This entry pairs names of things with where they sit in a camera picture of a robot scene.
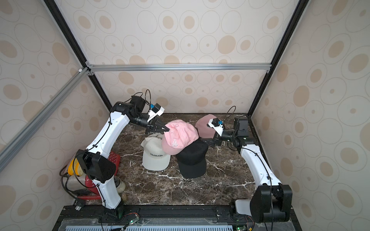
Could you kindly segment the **pink baseball cap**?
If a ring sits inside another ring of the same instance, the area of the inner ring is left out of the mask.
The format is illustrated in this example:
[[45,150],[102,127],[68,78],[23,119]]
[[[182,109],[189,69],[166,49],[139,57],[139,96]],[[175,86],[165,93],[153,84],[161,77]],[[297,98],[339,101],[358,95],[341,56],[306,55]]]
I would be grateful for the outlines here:
[[179,154],[199,138],[196,128],[181,119],[173,120],[165,126],[169,131],[164,132],[162,149],[168,155]]
[[215,129],[208,126],[209,121],[214,118],[216,118],[216,116],[208,114],[196,122],[195,128],[198,130],[198,135],[200,138],[211,139],[214,137],[216,133]]

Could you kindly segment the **black cap front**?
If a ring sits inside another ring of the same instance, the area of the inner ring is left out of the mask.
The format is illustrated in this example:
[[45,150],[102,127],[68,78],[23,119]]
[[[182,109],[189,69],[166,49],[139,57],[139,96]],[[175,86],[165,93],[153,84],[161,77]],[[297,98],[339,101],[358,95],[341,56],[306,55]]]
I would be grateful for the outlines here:
[[175,155],[179,171],[184,178],[195,179],[206,173],[208,148],[205,142],[198,139]]

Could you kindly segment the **white cap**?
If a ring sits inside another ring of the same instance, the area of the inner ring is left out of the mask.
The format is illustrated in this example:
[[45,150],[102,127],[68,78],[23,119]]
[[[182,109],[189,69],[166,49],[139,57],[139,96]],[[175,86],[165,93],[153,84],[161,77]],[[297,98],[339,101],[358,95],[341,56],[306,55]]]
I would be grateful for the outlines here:
[[145,169],[162,171],[169,166],[171,156],[163,151],[162,139],[162,134],[154,133],[142,141],[141,146],[144,149],[142,165]]

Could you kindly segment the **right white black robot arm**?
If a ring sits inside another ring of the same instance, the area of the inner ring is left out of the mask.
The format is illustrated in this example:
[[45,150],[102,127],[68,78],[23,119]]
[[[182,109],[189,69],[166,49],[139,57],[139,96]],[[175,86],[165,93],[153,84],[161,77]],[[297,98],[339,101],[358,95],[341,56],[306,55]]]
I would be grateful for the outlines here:
[[206,115],[196,123],[203,142],[210,147],[223,143],[237,150],[246,161],[256,185],[251,199],[235,201],[238,214],[250,216],[257,223],[287,222],[290,219],[293,192],[273,173],[263,158],[257,140],[249,134],[249,119],[245,116],[234,119],[234,127],[227,129],[222,120]]

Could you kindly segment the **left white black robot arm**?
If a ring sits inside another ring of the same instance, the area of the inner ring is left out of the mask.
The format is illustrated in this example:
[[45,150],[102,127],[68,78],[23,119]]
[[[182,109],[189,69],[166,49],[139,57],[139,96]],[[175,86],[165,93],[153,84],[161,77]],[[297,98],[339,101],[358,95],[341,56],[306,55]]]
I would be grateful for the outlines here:
[[168,132],[169,129],[159,120],[164,111],[161,105],[149,104],[138,95],[133,95],[128,102],[116,102],[94,141],[76,153],[81,169],[96,185],[105,208],[115,211],[121,203],[114,182],[117,167],[108,159],[113,144],[130,123],[145,128],[146,133]]

